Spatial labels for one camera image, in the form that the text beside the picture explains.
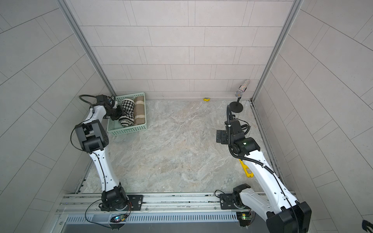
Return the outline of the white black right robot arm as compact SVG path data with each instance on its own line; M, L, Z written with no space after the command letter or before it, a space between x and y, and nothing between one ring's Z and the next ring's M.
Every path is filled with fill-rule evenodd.
M233 189L234 204L238 208L249 207L258 214L271 233L307 233L312 210L306 203L300 203L285 187L268 164L260 146L246 137L248 124L241 125L231 111L226 109L225 130L217 131L216 142L227 145L230 154L241 160L254 174L267 198L258 196L247 184Z

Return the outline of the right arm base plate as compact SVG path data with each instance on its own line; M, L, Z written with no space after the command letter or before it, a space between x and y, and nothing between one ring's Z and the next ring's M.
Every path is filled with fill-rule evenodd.
M223 194L218 195L220 199L220 208L222 210L238 210L239 208L235 205L233 194Z

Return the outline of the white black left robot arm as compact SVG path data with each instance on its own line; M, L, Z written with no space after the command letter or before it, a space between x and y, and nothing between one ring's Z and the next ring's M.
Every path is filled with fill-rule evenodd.
M76 134L79 141L76 149L89 154L100 176L102 203L99 208L108 212L124 210L129 205L129 199L105 151L109 145L109 138L102 125L103 119L119 119L123 109L114 97L106 95L80 95L79 99L89 104L89 114L83 122L75 125L72 132Z

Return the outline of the black white houndstooth scarf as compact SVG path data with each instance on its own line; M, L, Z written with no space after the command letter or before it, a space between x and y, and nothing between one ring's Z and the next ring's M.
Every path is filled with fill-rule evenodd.
M135 102L132 99L124 99L121 102L121 107L124 111L123 116L118 119L122 127L129 127L134 124L134 105Z

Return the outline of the beige plaid scarf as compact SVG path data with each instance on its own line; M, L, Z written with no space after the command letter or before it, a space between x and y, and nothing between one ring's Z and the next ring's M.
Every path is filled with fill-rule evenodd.
M135 98L134 105L134 125L141 125L146 123L145 114L145 97L138 96Z

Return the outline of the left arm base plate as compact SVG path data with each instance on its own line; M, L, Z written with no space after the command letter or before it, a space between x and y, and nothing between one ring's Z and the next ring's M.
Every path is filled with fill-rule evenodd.
M142 207L143 202L143 195L128 195L128 201L126 201L124 204L119 204L114 207L109 207L108 205L105 205L103 203L99 204L99 208L101 211L139 211Z

